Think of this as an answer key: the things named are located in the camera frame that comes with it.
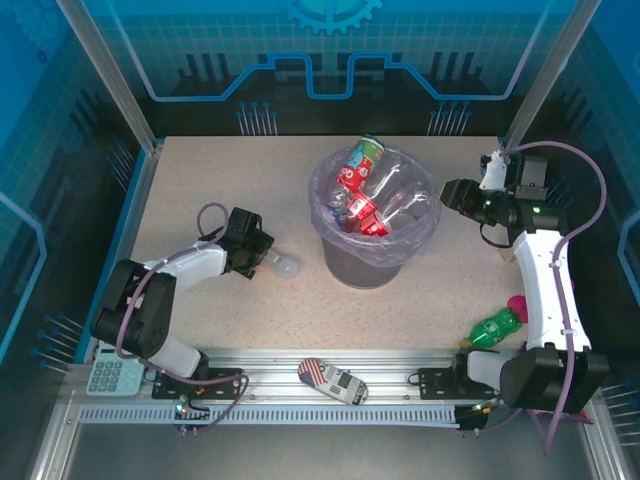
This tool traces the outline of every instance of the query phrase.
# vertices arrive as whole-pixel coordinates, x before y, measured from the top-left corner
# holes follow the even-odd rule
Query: beige table surface
[[[441,185],[479,178],[488,137],[381,137],[422,159]],[[455,348],[471,327],[524,289],[517,263],[484,244],[478,225],[443,207],[427,253],[388,285],[369,291],[338,282],[324,264],[309,220],[307,183],[315,165],[357,137],[169,137],[137,236],[133,259],[190,246],[196,214],[211,201],[257,212],[274,247],[294,255],[293,280],[260,267],[178,296],[171,331],[198,348]],[[222,216],[205,215],[205,230]],[[526,326],[502,345],[516,346]]]

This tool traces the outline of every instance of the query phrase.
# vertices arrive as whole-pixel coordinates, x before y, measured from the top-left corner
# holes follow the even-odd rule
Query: garbage bin
[[[353,148],[345,148],[322,160],[309,181],[311,223],[322,238],[324,258],[332,275],[355,288],[376,288],[390,282],[410,259],[423,254],[440,220],[440,200],[426,166],[409,153],[389,147],[386,155],[399,155],[411,165],[410,181],[424,183],[434,201],[414,224],[384,237],[347,233],[338,227],[326,207],[329,192]]]

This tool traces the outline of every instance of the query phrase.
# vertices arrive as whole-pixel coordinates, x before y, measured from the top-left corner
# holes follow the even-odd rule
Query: pink bottle cap
[[[507,302],[507,307],[518,314],[522,323],[529,323],[529,312],[527,312],[527,299],[524,295],[514,295]]]

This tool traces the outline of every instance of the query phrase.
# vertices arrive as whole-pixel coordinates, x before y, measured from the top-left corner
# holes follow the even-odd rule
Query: plastic bag
[[[336,177],[351,156],[352,147],[340,150],[321,161],[309,181],[309,205],[311,223],[322,238],[347,253],[374,267],[386,268],[403,265],[410,259],[422,255],[429,239],[440,221],[440,199],[433,179],[426,167],[400,149],[387,147],[385,156],[400,155],[415,169],[411,181],[422,181],[427,193],[434,198],[433,208],[415,223],[384,237],[347,233],[338,228],[334,217],[326,207],[330,190],[335,186]]]

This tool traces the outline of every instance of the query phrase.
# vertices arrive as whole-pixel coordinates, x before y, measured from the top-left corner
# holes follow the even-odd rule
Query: robotic arm
[[[200,248],[218,232],[200,238],[193,253],[166,264],[151,277],[136,302],[123,349],[180,377],[207,379],[207,356],[169,333],[174,296],[198,282],[231,271],[251,279],[263,259],[277,261],[269,251],[274,239],[262,231],[260,215],[234,208],[224,236],[217,244]],[[166,259],[145,263],[122,260],[116,264],[91,322],[91,335],[116,344],[133,292],[148,271],[162,261]]]
[[[440,199],[449,208],[482,226],[507,228],[510,245],[520,264],[529,313],[526,351],[515,358],[496,352],[471,351],[466,358],[466,376],[491,386],[511,407],[553,410],[566,373],[567,343],[560,299],[553,277],[552,254],[568,232],[565,212],[546,202],[547,161],[522,155],[504,159],[501,152],[481,159],[486,172],[482,182],[447,182]],[[560,256],[563,285],[571,285],[567,246]],[[604,356],[591,352],[575,304],[573,291],[563,292],[571,318],[576,369],[564,407],[578,413],[606,378]]]

